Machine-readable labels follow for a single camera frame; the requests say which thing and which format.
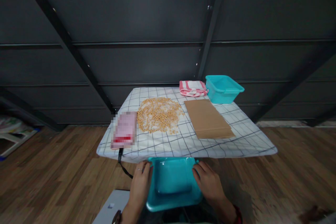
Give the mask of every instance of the grid pattern tablecloth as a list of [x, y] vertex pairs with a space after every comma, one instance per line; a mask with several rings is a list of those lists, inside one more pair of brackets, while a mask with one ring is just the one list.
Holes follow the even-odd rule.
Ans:
[[[184, 101], [208, 99], [205, 97], [185, 97], [177, 87], [138, 87], [134, 88], [121, 106], [118, 115], [126, 111], [138, 111], [141, 102], [149, 97], [167, 97], [177, 101], [185, 113], [178, 122], [178, 134], [168, 132], [142, 132], [137, 126], [137, 140], [131, 148], [124, 149], [122, 157], [126, 162], [140, 162], [153, 156], [191, 156], [213, 158], [238, 158], [272, 155], [277, 148], [267, 136], [235, 104], [213, 104], [231, 126], [235, 137], [228, 139], [198, 139], [188, 115]], [[118, 150], [111, 149], [111, 136], [118, 115], [107, 128], [97, 154], [118, 159]]]

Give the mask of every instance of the brown paper bag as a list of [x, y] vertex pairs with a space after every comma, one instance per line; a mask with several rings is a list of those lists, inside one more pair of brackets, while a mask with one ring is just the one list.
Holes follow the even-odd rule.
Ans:
[[210, 100], [190, 100], [184, 102], [187, 107], [197, 138], [231, 138], [231, 127], [218, 113]]

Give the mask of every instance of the wooden floor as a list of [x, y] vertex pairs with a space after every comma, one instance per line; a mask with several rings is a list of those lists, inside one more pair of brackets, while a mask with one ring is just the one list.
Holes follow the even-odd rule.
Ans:
[[[99, 157], [107, 127], [44, 128], [0, 163], [0, 223], [92, 223], [131, 180]], [[299, 223], [318, 204], [336, 210], [336, 129], [263, 128], [277, 155], [206, 159], [247, 223]], [[126, 163], [132, 171], [134, 164]]]

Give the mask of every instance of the striped towel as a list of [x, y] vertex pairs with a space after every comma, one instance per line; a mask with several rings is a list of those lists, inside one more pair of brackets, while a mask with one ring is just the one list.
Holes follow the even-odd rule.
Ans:
[[202, 81], [190, 81], [181, 80], [180, 81], [180, 94], [184, 96], [205, 96], [209, 90], [206, 88], [204, 82]]

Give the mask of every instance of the teal plastic container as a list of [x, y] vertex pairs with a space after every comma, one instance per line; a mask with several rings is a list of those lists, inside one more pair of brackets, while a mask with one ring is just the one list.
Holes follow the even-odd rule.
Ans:
[[150, 157], [148, 161], [154, 166], [146, 204], [150, 212], [201, 202], [203, 195], [192, 171], [196, 164], [193, 157]]
[[230, 104], [244, 88], [226, 75], [207, 75], [206, 88], [212, 103]]

